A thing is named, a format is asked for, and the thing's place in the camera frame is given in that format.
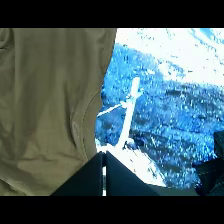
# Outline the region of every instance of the brown cloth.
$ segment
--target brown cloth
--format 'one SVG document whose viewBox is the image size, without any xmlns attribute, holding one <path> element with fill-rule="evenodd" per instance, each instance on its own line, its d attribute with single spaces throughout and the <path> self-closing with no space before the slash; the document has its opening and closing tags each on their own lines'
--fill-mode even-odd
<svg viewBox="0 0 224 224">
<path fill-rule="evenodd" d="M 96 153 L 113 28 L 0 28 L 0 195 L 50 195 Z"/>
</svg>

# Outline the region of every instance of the brown fabric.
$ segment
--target brown fabric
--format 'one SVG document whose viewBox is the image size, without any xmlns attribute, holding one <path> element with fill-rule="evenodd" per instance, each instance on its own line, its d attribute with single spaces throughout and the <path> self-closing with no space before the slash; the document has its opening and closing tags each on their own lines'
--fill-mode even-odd
<svg viewBox="0 0 224 224">
<path fill-rule="evenodd" d="M 112 28 L 0 28 L 0 195 L 49 195 L 96 153 L 115 35 Z"/>
</svg>

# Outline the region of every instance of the dark object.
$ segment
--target dark object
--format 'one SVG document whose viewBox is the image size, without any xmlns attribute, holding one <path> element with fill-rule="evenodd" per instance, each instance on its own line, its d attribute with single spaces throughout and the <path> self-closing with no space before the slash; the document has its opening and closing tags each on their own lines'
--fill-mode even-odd
<svg viewBox="0 0 224 224">
<path fill-rule="evenodd" d="M 103 166 L 107 196 L 159 196 L 109 152 L 94 156 L 52 196 L 102 196 Z"/>
<path fill-rule="evenodd" d="M 216 159 L 193 164 L 201 183 L 196 191 L 203 196 L 224 196 L 224 131 L 214 133 Z"/>
</svg>

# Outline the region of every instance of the white pole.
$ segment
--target white pole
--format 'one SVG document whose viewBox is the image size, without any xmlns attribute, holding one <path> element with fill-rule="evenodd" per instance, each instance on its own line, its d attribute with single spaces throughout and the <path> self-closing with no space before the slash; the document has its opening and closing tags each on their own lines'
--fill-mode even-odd
<svg viewBox="0 0 224 224">
<path fill-rule="evenodd" d="M 122 129 L 119 141 L 118 141 L 117 145 L 115 146 L 116 149 L 118 149 L 118 150 L 120 150 L 124 147 L 124 144 L 127 141 L 128 136 L 129 136 L 132 116 L 134 113 L 136 100 L 139 96 L 139 93 L 138 93 L 139 84 L 140 84 L 140 77 L 135 77 L 132 80 L 131 93 L 130 93 L 131 97 L 127 101 L 127 110 L 126 110 L 126 116 L 124 119 L 123 129 Z"/>
</svg>

